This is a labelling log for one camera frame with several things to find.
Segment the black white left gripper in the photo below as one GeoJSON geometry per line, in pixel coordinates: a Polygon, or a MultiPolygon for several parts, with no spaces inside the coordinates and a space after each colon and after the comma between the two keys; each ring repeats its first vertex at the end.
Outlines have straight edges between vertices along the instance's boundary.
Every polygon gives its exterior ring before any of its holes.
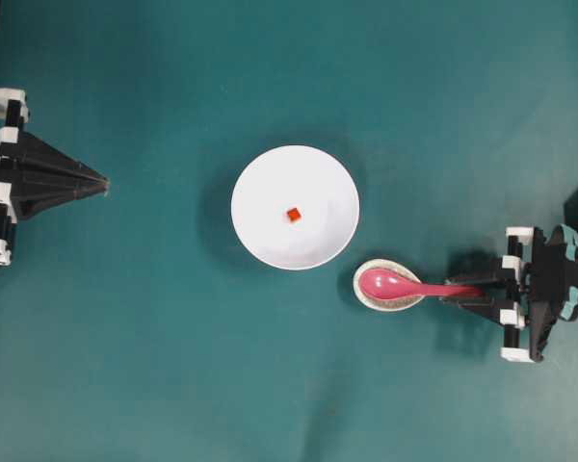
{"type": "Polygon", "coordinates": [[[109,190],[105,176],[24,132],[29,117],[26,91],[0,88],[0,265],[12,262],[18,221],[109,190]],[[7,155],[14,147],[13,156],[23,166],[74,178],[23,180],[14,187],[16,161],[7,155]]]}

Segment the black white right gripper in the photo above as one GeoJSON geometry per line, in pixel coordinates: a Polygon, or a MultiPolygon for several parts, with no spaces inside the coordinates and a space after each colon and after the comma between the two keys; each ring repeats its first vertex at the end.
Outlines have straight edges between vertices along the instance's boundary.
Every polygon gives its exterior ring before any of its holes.
{"type": "Polygon", "coordinates": [[[522,307],[525,292],[524,278],[529,264],[523,249],[531,247],[539,229],[512,226],[506,228],[507,253],[501,257],[501,268],[480,269],[448,277],[447,285],[473,286],[486,289],[505,289],[506,298],[491,295],[443,296],[439,300],[456,305],[504,328],[500,355],[509,362],[542,362],[543,354],[536,346],[520,346],[520,334],[527,329],[533,334],[529,311],[522,307]]]}

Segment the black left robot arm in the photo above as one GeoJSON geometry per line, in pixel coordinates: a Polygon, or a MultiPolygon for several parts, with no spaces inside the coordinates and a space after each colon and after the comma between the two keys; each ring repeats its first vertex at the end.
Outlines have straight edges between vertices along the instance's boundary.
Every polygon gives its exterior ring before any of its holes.
{"type": "Polygon", "coordinates": [[[27,132],[29,118],[26,91],[0,88],[0,268],[12,263],[21,221],[110,187],[100,173],[27,132]]]}

